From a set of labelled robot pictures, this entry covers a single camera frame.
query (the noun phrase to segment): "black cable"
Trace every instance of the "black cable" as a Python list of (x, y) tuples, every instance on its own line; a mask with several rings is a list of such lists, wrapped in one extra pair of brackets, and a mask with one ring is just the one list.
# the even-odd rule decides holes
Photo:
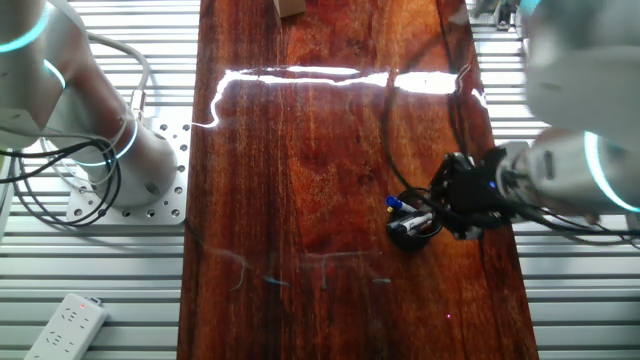
[[(442, 36), (442, 43), (444, 44), (444, 50), (447, 56), (447, 62), (449, 63), (449, 72), (459, 73), (459, 69), (457, 69), (457, 66), (453, 60), (453, 54), (451, 53), (451, 49), (449, 49), (449, 41), (447, 40), (447, 32), (449, 31), (449, 29), (446, 26), (444, 19), (442, 18), (442, 9), (441, 9), (439, 0), (436, 1), (436, 8), (438, 9), (438, 20), (440, 23), (440, 34)], [(451, 97), (447, 99), (447, 105), (449, 108), (448, 109), (449, 126), (453, 131), (453, 136), (456, 140), (456, 144), (460, 149), (460, 153), (464, 155), (465, 162), (467, 162), (469, 166), (473, 167), (473, 164), (471, 164), (471, 161), (469, 160), (469, 157), (468, 157), (469, 154), (468, 154), (468, 147), (467, 147), (466, 134), (465, 134), (466, 132), (464, 131), (464, 123), (463, 122), (458, 123), (458, 121), (456, 121), (456, 116), (455, 116), (456, 111), (458, 115), (457, 119), (462, 120), (462, 111), (460, 109), (460, 101), (458, 99), (456, 92), (453, 92), (453, 94), (451, 94)]]
[[(115, 152), (113, 151), (113, 149), (108, 152), (107, 150), (109, 149), (108, 146), (103, 146), (103, 144), (101, 144), (99, 141), (92, 141), (91, 146), (96, 147), (98, 150), (100, 150), (100, 152), (103, 155), (103, 158), (105, 160), (105, 166), (107, 168), (107, 172), (111, 171), (111, 161), (113, 161), (113, 159), (115, 159)], [(24, 163), (20, 160), (20, 170), (21, 172), (24, 172)], [(44, 204), (42, 204), (42, 202), (39, 201), (39, 199), (37, 198), (37, 196), (34, 194), (33, 190), (31, 189), (31, 185), (29, 184), (28, 178), (24, 179), (24, 184), (25, 187), (27, 189), (27, 193), (29, 194), (30, 197), (32, 197), (35, 201), (35, 203), (38, 205), (38, 207), (40, 207), (40, 209), (47, 215), (49, 216), (52, 220), (49, 220), (43, 216), (41, 216), (40, 214), (36, 213), (24, 200), (24, 197), (22, 197), (22, 194), (20, 193), (20, 190), (17, 186), (17, 183), (14, 182), (14, 188), (16, 190), (16, 194), (18, 196), (18, 199), (20, 200), (20, 202), (22, 203), (22, 205), (25, 207), (25, 209), (34, 217), (36, 217), (38, 220), (50, 224), (50, 225), (59, 225), (59, 226), (71, 226), (71, 227), (85, 227), (85, 226), (89, 226), (91, 224), (94, 224), (96, 221), (98, 221), (100, 218), (102, 218), (104, 215), (106, 215), (106, 212), (111, 209), (111, 207), (113, 206), (115, 199), (118, 197), (119, 193), (120, 193), (120, 189), (121, 189), (121, 185), (122, 185), (122, 173), (121, 173), (121, 169), (120, 169), (120, 165), (118, 164), (117, 161), (114, 161), (116, 166), (116, 178), (117, 178), (117, 184), (116, 184), (116, 190), (115, 193), (113, 195), (113, 197), (111, 197), (109, 203), (107, 204), (107, 206), (104, 209), (101, 209), (102, 206), (106, 203), (107, 199), (110, 197), (111, 195), (111, 188), (113, 185), (113, 177), (110, 176), (107, 182), (107, 188), (105, 190), (105, 194), (102, 197), (100, 203), (94, 208), (93, 211), (91, 211), (89, 214), (87, 214), (86, 216), (74, 220), (74, 221), (64, 221), (61, 220), (60, 218), (56, 217), (55, 215), (53, 215), (50, 211), (48, 211), (48, 209), (44, 206)], [(15, 164), (15, 157), (12, 158), (12, 164), (11, 164), (11, 169), (13, 170)], [(87, 221), (88, 219), (90, 219), (92, 216), (94, 216), (97, 213), (97, 217), (94, 218), (93, 220), (87, 222), (87, 223), (82, 223), (84, 221)]]
[(66, 148), (62, 148), (62, 149), (58, 149), (58, 150), (54, 150), (54, 151), (48, 151), (48, 152), (42, 152), (42, 153), (21, 153), (21, 152), (10, 152), (10, 151), (4, 151), (4, 150), (0, 150), (0, 155), (4, 155), (7, 157), (19, 157), (19, 158), (28, 158), (28, 159), (40, 159), (40, 158), (46, 158), (49, 156), (54, 156), (54, 155), (60, 155), (60, 154), (66, 154), (68, 152), (77, 152), (79, 150), (76, 149), (83, 149), (87, 146), (90, 146), (92, 143), (92, 141), (87, 141), (87, 142), (83, 142), (80, 144), (76, 144), (76, 145), (72, 145)]
[[(43, 171), (45, 171), (46, 169), (52, 167), (53, 165), (55, 165), (56, 163), (58, 163), (62, 159), (65, 159), (65, 158), (71, 156), (72, 154), (74, 154), (74, 153), (76, 153), (76, 152), (78, 152), (78, 151), (80, 151), (80, 150), (82, 150), (82, 149), (84, 149), (84, 148), (86, 148), (88, 146), (93, 146), (95, 144), (95, 141), (96, 140), (88, 141), (88, 142), (84, 142), (84, 143), (81, 143), (81, 144), (78, 144), (78, 145), (74, 145), (74, 146), (70, 146), (68, 148), (64, 148), (64, 149), (58, 150), (58, 151), (65, 151), (65, 152), (63, 152), (62, 154), (60, 154), (57, 157), (55, 157), (53, 160), (49, 161), (45, 165), (37, 168), (36, 170), (34, 170), (34, 171), (30, 172), (30, 173), (21, 174), (20, 176), (16, 176), (16, 177), (13, 177), (13, 178), (0, 179), (0, 184), (9, 184), (9, 183), (13, 183), (13, 182), (16, 182), (16, 181), (22, 181), (22, 180), (28, 179), (30, 177), (36, 176), (36, 175), (42, 173)], [(8, 154), (9, 155), (7, 155), (7, 156), (12, 157), (12, 158), (14, 158), (14, 157), (20, 157), (20, 158), (28, 157), (28, 158), (31, 158), (31, 156), (22, 156), (22, 155), (25, 155), (25, 154), (21, 154), (21, 153), (17, 153), (17, 152), (9, 152)]]
[[(514, 185), (516, 185), (516, 183), (514, 182), (510, 182), (510, 181), (503, 181), (503, 183), (508, 186), (507, 189), (511, 189)], [(633, 243), (633, 241), (624, 238), (624, 235), (631, 235), (634, 232), (633, 231), (612, 231), (609, 230), (607, 228), (605, 228), (604, 226), (600, 225), (600, 224), (596, 224), (596, 227), (599, 227), (601, 230), (595, 230), (593, 229), (591, 226), (586, 226), (583, 224), (579, 224), (576, 223), (574, 221), (571, 221), (563, 216), (560, 216), (556, 213), (554, 213), (551, 210), (542, 208), (540, 206), (536, 206), (530, 203), (527, 203), (526, 201), (524, 201), (517, 193), (514, 193), (515, 196), (520, 200), (518, 201), (513, 201), (513, 200), (508, 200), (500, 195), (496, 195), (496, 197), (498, 198), (499, 201), (501, 201), (503, 203), (503, 205), (505, 205), (507, 208), (509, 208), (511, 211), (513, 211), (514, 213), (520, 215), (522, 218), (535, 222), (539, 225), (548, 227), (549, 229), (551, 229), (552, 231), (556, 231), (559, 233), (560, 236), (563, 236), (571, 241), (580, 243), (580, 244), (585, 244), (585, 245), (593, 245), (593, 246), (612, 246), (612, 245), (622, 245), (622, 244), (631, 244), (633, 247), (636, 247), (637, 249), (640, 250), (640, 246), (637, 246), (636, 244)], [(547, 219), (545, 219), (544, 217), (542, 217), (539, 214), (532, 214), (530, 212), (527, 211), (527, 209), (531, 209), (534, 210), (536, 212), (540, 212), (543, 213), (545, 215), (549, 215), (555, 219), (558, 219), (566, 224), (572, 225), (572, 227), (568, 227), (568, 226), (563, 226), (561, 224), (556, 224), (553, 222), (548, 221)], [(586, 240), (586, 239), (581, 239), (578, 238), (576, 236), (573, 235), (568, 235), (566, 233), (574, 233), (574, 234), (580, 234), (580, 235), (594, 235), (594, 236), (602, 236), (602, 235), (611, 235), (611, 236), (618, 236), (620, 237), (620, 241), (615, 241), (615, 242), (602, 242), (602, 241), (590, 241), (590, 240)]]
[(502, 221), (498, 220), (498, 219), (485, 219), (485, 218), (478, 218), (478, 217), (474, 217), (474, 218), (468, 218), (468, 217), (464, 217), (461, 216), (459, 214), (456, 214), (453, 211), (447, 210), (444, 208), (444, 206), (434, 200), (431, 200), (425, 196), (423, 196), (422, 194), (418, 193), (416, 191), (416, 189), (409, 184), (409, 182), (405, 179), (405, 177), (402, 175), (402, 173), (400, 173), (400, 170), (398, 169), (398, 167), (396, 166), (394, 160), (393, 160), (393, 155), (391, 154), (391, 149), (390, 149), (390, 145), (389, 145), (389, 130), (388, 130), (388, 125), (390, 122), (390, 117), (391, 117), (391, 109), (393, 107), (393, 103), (395, 101), (396, 98), (396, 87), (395, 87), (395, 79), (398, 75), (402, 75), (405, 73), (410, 72), (414, 67), (416, 67), (420, 61), (433, 49), (435, 48), (438, 44), (440, 44), (440, 40), (437, 38), (432, 38), (430, 40), (428, 40), (423, 46), (422, 48), (416, 52), (416, 54), (409, 60), (409, 62), (407, 63), (407, 65), (402, 68), (401, 70), (399, 70), (397, 72), (397, 74), (393, 74), (393, 71), (390, 72), (388, 80), (387, 80), (387, 88), (388, 88), (388, 95), (387, 98), (385, 99), (384, 102), (384, 108), (382, 110), (382, 114), (380, 116), (380, 126), (381, 126), (381, 137), (382, 137), (382, 146), (383, 146), (383, 150), (384, 153), (387, 157), (387, 161), (389, 162), (389, 167), (391, 168), (391, 170), (393, 171), (394, 175), (396, 176), (396, 178), (400, 181), (400, 183), (402, 183), (402, 185), (405, 187), (405, 189), (407, 191), (409, 191), (409, 193), (422, 200), (422, 202), (424, 202), (426, 205), (430, 206), (434, 212), (436, 212), (438, 215), (442, 216), (443, 218), (449, 219), (451, 221), (455, 221), (455, 222), (459, 222), (459, 223), (463, 223), (466, 225), (472, 225), (472, 226), (477, 226), (480, 228), (485, 228), (485, 229), (496, 229), (499, 228), (501, 226), (503, 226)]
[[(611, 231), (611, 230), (607, 229), (606, 227), (604, 227), (604, 226), (602, 226), (602, 225), (600, 225), (600, 224), (596, 224), (596, 226), (597, 226), (597, 227), (599, 227), (599, 228), (601, 228), (601, 229), (602, 229), (602, 230), (604, 230), (605, 232), (610, 232), (610, 231)], [(624, 241), (624, 242), (626, 242), (626, 243), (629, 243), (629, 245), (631, 245), (631, 246), (633, 246), (634, 248), (636, 248), (636, 250), (640, 250), (640, 245), (638, 245), (638, 244), (636, 244), (636, 243), (634, 243), (634, 242), (633, 242), (633, 240), (636, 240), (636, 238), (634, 238), (634, 237), (630, 237), (630, 238), (628, 238), (628, 239), (627, 239), (627, 238), (625, 238), (625, 237), (624, 237), (624, 236), (622, 236), (622, 235), (619, 235), (619, 237), (620, 237), (620, 240), (622, 240), (622, 241)]]

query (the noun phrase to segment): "cardboard box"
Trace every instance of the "cardboard box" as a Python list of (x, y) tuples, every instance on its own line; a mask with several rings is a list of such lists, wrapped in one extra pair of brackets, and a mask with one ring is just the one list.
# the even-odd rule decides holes
[(295, 14), (300, 14), (305, 11), (305, 0), (273, 0), (278, 9), (280, 17), (287, 17)]

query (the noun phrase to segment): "wooden tabletop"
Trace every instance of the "wooden tabletop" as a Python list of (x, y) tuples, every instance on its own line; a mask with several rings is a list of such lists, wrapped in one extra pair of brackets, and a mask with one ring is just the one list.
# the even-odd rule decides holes
[(463, 0), (306, 5), (202, 1), (178, 358), (537, 359), (510, 229), (385, 233), (391, 69), (425, 53), (387, 134), (413, 185), (459, 150), (452, 119), (493, 146)]

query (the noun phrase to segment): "power strip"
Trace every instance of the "power strip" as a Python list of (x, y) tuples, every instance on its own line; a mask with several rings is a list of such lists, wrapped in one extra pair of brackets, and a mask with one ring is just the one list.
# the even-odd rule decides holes
[(25, 360), (80, 360), (107, 317), (100, 300), (67, 295)]

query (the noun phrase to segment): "blue light ring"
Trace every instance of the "blue light ring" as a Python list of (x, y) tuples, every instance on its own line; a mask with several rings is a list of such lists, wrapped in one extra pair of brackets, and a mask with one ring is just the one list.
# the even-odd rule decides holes
[(587, 156), (587, 166), (589, 166), (589, 171), (591, 171), (593, 181), (596, 182), (600, 190), (602, 190), (602, 192), (611, 201), (613, 201), (621, 208), (631, 212), (640, 212), (640, 208), (627, 204), (624, 200), (622, 200), (615, 193), (615, 191), (613, 191), (613, 188), (607, 181), (607, 177), (605, 176), (604, 170), (602, 169), (602, 164), (600, 163), (598, 135), (588, 131), (584, 133), (584, 152)]
[(9, 41), (8, 43), (0, 44), (0, 54), (21, 49), (34, 42), (47, 27), (47, 24), (49, 23), (49, 13), (49, 6), (46, 6), (44, 11), (42, 12), (40, 20), (38, 20), (38, 22), (33, 26), (33, 28), (31, 28), (31, 30), (27, 31), (24, 35), (15, 40)]
[(67, 87), (67, 82), (64, 80), (64, 76), (57, 67), (55, 67), (52, 63), (50, 63), (47, 59), (44, 60), (44, 66), (51, 71), (53, 75), (55, 75), (58, 80), (60, 80), (60, 85), (62, 85), (62, 90)]
[[(134, 128), (133, 128), (133, 135), (131, 136), (131, 140), (129, 140), (129, 143), (127, 144), (127, 146), (125, 146), (122, 151), (120, 151), (118, 153), (118, 155), (116, 155), (116, 159), (120, 159), (121, 157), (124, 156), (124, 154), (127, 153), (127, 151), (129, 151), (129, 149), (131, 149), (131, 147), (133, 146), (133, 143), (136, 141), (136, 138), (138, 137), (138, 122), (134, 121)], [(103, 166), (104, 165), (104, 161), (100, 162), (100, 163), (92, 163), (92, 164), (85, 164), (82, 163), (80, 161), (75, 161), (76, 164), (78, 165), (82, 165), (82, 166)]]

